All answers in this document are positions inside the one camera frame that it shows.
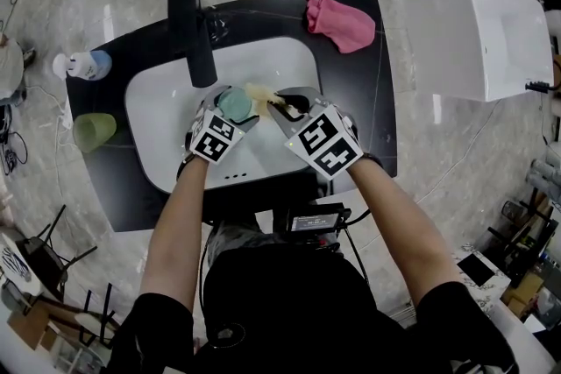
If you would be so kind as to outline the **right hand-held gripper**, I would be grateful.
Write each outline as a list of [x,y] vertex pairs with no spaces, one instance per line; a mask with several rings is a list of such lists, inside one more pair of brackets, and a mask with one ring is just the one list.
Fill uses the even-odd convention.
[[288,138],[285,146],[326,180],[364,155],[352,117],[315,88],[278,90],[266,108]]

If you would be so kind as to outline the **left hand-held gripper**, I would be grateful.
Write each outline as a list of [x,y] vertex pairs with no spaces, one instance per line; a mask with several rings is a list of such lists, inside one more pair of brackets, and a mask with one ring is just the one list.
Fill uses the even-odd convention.
[[217,165],[258,122],[253,99],[243,89],[216,87],[196,110],[188,152]]

